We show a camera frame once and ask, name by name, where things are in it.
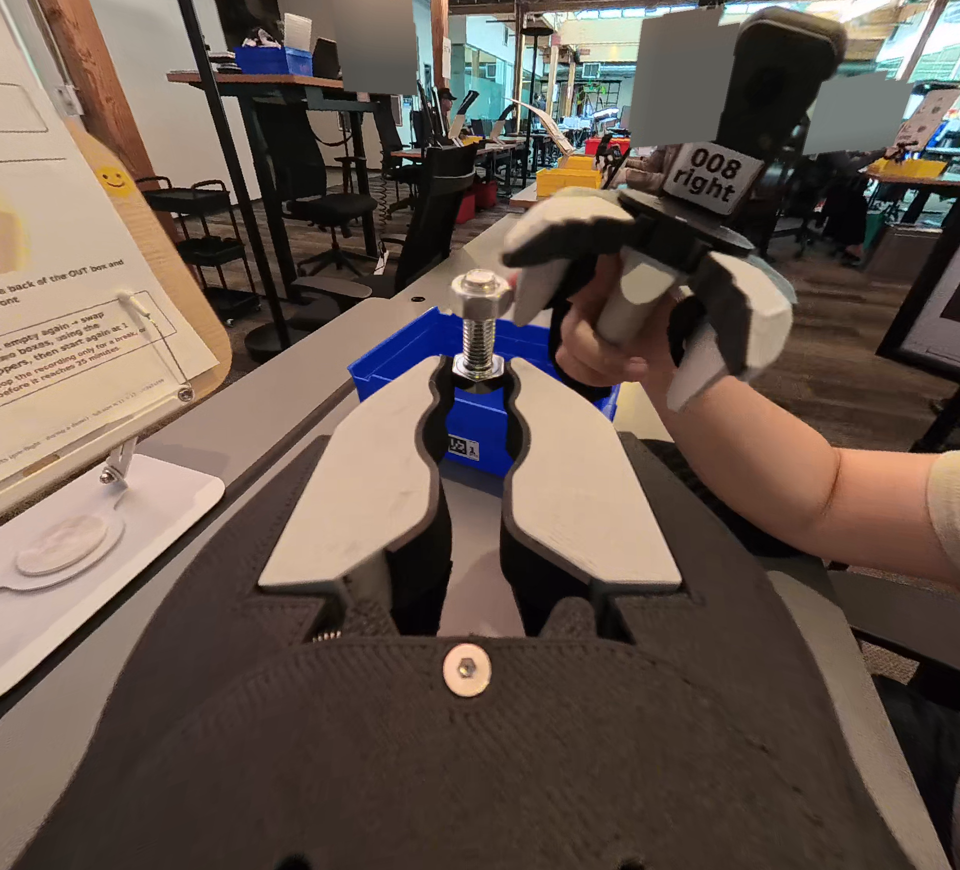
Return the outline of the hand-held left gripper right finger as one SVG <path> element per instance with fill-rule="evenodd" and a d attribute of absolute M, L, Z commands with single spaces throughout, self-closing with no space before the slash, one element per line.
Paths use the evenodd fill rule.
<path fill-rule="evenodd" d="M 674 592 L 681 574 L 614 424 L 521 358 L 505 406 L 517 450 L 503 522 L 540 558 L 600 592 Z"/>

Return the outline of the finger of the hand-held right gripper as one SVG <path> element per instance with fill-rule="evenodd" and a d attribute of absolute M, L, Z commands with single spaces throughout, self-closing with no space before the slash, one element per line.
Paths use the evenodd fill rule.
<path fill-rule="evenodd" d="M 675 372 L 666 406 L 673 412 L 726 376 L 750 384 L 777 360 L 793 324 L 791 300 L 749 260 L 711 252 L 687 288 L 667 324 Z"/>
<path fill-rule="evenodd" d="M 636 242 L 639 224 L 615 193 L 563 189 L 535 205 L 506 232 L 500 262 L 517 271 L 511 320 L 525 326 L 594 276 L 601 256 Z"/>

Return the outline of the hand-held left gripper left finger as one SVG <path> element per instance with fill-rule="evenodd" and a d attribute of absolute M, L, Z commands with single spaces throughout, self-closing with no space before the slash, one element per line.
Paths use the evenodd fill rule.
<path fill-rule="evenodd" d="M 265 592 L 418 599 L 447 579 L 451 360 L 429 357 L 330 436 L 263 571 Z"/>

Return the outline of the silver hex nut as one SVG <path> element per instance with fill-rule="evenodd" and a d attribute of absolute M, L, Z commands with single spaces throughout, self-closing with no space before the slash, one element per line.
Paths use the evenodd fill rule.
<path fill-rule="evenodd" d="M 465 322 L 496 321 L 510 310 L 514 292 L 506 279 L 494 272 L 471 269 L 450 283 L 449 305 Z"/>

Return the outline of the blue plastic bin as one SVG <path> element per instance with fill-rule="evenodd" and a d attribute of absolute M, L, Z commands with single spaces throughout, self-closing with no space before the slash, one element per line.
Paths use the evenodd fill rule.
<path fill-rule="evenodd" d="M 452 407 L 446 417 L 448 443 L 443 459 L 451 456 L 503 478 L 518 453 L 511 445 L 505 406 L 511 393 L 511 377 L 506 375 L 508 361 L 521 358 L 550 377 L 556 378 L 557 373 L 548 360 L 548 329 L 517 327 L 504 320 L 496 327 L 495 353 L 505 362 L 503 385 L 490 394 L 471 395 L 456 387 L 452 375 Z M 349 372 L 362 403 L 422 360 L 444 356 L 452 361 L 461 350 L 462 320 L 433 308 L 356 360 Z"/>

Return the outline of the silver hex bolt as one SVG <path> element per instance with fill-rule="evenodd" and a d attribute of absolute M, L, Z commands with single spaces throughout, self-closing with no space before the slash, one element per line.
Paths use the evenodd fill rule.
<path fill-rule="evenodd" d="M 495 318 L 462 321 L 462 350 L 453 357 L 451 370 L 464 393 L 486 395 L 503 385 L 505 362 L 494 347 L 496 327 Z"/>

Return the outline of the person's right forearm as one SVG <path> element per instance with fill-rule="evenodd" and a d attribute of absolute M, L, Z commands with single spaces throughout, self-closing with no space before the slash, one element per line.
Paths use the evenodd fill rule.
<path fill-rule="evenodd" d="M 946 454 L 834 447 L 730 376 L 672 411 L 672 361 L 634 368 L 686 462 L 746 521 L 823 560 L 958 587 L 958 540 L 935 525 L 933 481 L 958 479 Z"/>

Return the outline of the yellow storage bin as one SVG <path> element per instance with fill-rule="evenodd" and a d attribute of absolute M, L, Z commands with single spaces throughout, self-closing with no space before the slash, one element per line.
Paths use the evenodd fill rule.
<path fill-rule="evenodd" d="M 594 157 L 571 154 L 560 157 L 555 166 L 540 168 L 535 179 L 535 199 L 541 200 L 565 188 L 600 189 L 604 177 Z"/>
<path fill-rule="evenodd" d="M 942 160 L 925 158 L 893 159 L 881 157 L 873 161 L 865 170 L 878 180 L 936 180 L 940 179 L 947 168 Z"/>

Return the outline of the red storage bin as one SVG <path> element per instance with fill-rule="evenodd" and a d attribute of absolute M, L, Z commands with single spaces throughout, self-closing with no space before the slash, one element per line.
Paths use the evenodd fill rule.
<path fill-rule="evenodd" d="M 498 201 L 496 181 L 474 180 L 463 192 L 455 225 L 463 225 L 473 220 L 477 213 L 491 209 Z"/>

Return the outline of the black wrist rest pad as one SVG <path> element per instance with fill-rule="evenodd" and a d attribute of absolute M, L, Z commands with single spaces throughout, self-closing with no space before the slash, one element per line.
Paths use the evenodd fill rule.
<path fill-rule="evenodd" d="M 764 560 L 792 560 L 805 556 L 795 547 L 756 527 L 719 500 L 690 468 L 676 444 L 654 439 L 642 439 L 641 442 L 677 480 L 710 509 L 750 554 Z"/>

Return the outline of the small blue storage bin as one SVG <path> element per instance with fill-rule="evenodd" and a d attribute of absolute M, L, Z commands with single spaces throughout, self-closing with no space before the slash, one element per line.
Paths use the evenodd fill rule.
<path fill-rule="evenodd" d="M 313 76 L 313 59 L 308 50 L 287 47 L 237 47 L 234 60 L 246 75 Z"/>

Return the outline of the wooden standing desk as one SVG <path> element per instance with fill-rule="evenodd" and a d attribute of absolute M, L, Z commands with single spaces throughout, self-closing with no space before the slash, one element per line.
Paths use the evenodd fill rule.
<path fill-rule="evenodd" d="M 284 281 L 293 279 L 294 262 L 288 242 L 281 242 L 282 210 L 270 173 L 266 143 L 258 128 L 256 102 L 305 105 L 313 112 L 342 112 L 349 116 L 351 146 L 356 158 L 356 180 L 361 192 L 368 193 L 369 176 L 365 159 L 362 116 L 376 108 L 369 96 L 345 91 L 342 81 L 304 74 L 289 73 L 222 73 L 211 72 L 221 96 L 235 97 L 242 112 L 250 153 L 253 159 L 261 196 L 268 216 L 273 251 Z"/>

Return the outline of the black floor lamp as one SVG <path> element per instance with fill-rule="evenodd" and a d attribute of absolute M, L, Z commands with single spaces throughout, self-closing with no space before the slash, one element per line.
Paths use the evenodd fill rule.
<path fill-rule="evenodd" d="M 226 164 L 231 185 L 237 198 L 239 210 L 246 229 L 246 236 L 254 253 L 260 281 L 270 310 L 269 325 L 264 325 L 255 331 L 249 332 L 245 344 L 250 357 L 258 362 L 270 360 L 293 345 L 282 303 L 273 280 L 272 269 L 266 248 L 264 246 L 253 203 L 249 195 L 246 180 L 234 142 L 234 134 L 227 121 L 222 97 L 218 89 L 215 73 L 206 50 L 201 24 L 193 0 L 176 0 L 182 16 L 190 48 L 197 65 L 200 88 L 210 109 L 210 117 L 220 144 L 224 163 Z"/>

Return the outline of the black easel frame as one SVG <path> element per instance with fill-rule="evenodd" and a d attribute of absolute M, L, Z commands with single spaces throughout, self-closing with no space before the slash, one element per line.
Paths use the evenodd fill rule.
<path fill-rule="evenodd" d="M 959 202 L 918 273 L 876 355 L 959 384 Z"/>

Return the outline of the wooden support post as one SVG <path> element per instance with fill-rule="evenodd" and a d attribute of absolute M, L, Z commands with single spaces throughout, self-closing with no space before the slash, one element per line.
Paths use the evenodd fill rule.
<path fill-rule="evenodd" d="M 133 178 L 155 169 L 91 0 L 37 0 L 56 52 L 75 87 L 84 125 Z"/>

